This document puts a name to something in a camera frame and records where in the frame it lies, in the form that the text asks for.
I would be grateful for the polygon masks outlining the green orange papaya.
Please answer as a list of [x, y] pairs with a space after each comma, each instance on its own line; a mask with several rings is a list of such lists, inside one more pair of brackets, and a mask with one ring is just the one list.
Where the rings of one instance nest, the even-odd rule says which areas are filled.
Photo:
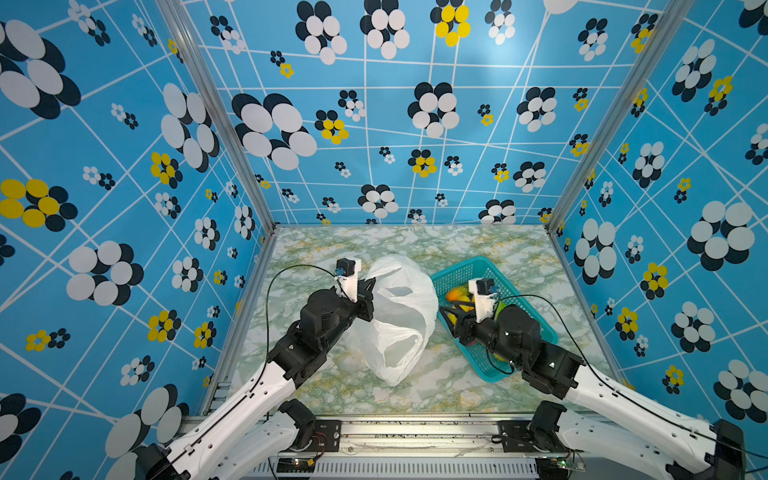
[[445, 299], [449, 303], [457, 301], [469, 302], [471, 300], [471, 293], [467, 285], [460, 285], [445, 294]]

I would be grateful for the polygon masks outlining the teal plastic basket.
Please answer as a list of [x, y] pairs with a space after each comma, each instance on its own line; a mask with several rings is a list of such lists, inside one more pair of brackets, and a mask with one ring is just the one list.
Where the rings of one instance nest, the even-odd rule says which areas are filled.
[[464, 260], [431, 276], [439, 301], [438, 320], [453, 337], [461, 353], [474, 372], [487, 383], [498, 383], [512, 375], [512, 367], [502, 357], [490, 353], [486, 347], [470, 338], [477, 320], [475, 306], [480, 306], [480, 317], [499, 318], [508, 306], [515, 305], [541, 326], [541, 339], [552, 344], [558, 334], [518, 291], [513, 283], [488, 258], [478, 256]]

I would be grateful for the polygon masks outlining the white plastic bag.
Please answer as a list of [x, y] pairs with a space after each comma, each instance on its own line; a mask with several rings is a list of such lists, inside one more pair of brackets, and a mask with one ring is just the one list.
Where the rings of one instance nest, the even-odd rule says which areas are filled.
[[376, 260], [373, 319], [357, 320], [345, 334], [348, 348], [390, 386], [401, 383], [418, 363], [432, 336], [438, 298], [431, 278], [403, 255]]

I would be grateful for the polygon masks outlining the green fruit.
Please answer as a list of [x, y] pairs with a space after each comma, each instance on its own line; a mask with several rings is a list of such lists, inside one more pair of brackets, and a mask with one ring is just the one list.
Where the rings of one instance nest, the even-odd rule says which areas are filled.
[[506, 308], [506, 304], [503, 301], [499, 301], [495, 305], [494, 316], [495, 320], [498, 319], [499, 314]]

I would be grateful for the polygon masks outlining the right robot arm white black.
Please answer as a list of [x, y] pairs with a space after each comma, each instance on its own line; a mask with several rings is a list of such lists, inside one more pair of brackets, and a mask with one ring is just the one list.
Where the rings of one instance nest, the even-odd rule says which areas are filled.
[[509, 305], [477, 318], [463, 301], [439, 309], [451, 335], [508, 363], [550, 395], [528, 430], [537, 448], [588, 452], [654, 479], [743, 479], [744, 434], [671, 410], [599, 372], [581, 356], [545, 341], [528, 312]]

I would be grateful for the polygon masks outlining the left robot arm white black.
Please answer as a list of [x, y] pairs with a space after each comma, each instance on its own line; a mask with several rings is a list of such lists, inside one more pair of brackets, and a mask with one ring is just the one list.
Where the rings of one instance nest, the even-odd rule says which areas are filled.
[[240, 479], [312, 435], [315, 417], [293, 394], [357, 319], [373, 318], [375, 279], [342, 277], [313, 292], [265, 363], [213, 414], [169, 446], [141, 447], [131, 479]]

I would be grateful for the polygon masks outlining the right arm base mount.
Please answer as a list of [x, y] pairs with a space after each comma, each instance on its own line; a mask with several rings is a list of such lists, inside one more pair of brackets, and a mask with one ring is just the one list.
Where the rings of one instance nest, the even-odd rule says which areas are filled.
[[566, 432], [573, 431], [581, 420], [581, 415], [562, 404], [542, 401], [530, 420], [499, 421], [491, 442], [500, 444], [505, 453], [566, 453], [572, 450]]

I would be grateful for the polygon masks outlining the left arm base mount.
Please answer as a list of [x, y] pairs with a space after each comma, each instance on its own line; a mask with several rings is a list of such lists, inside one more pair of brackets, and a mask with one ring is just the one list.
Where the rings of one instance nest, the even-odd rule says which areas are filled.
[[338, 452], [342, 422], [336, 419], [318, 419], [297, 429], [297, 435], [280, 454], [319, 455]]

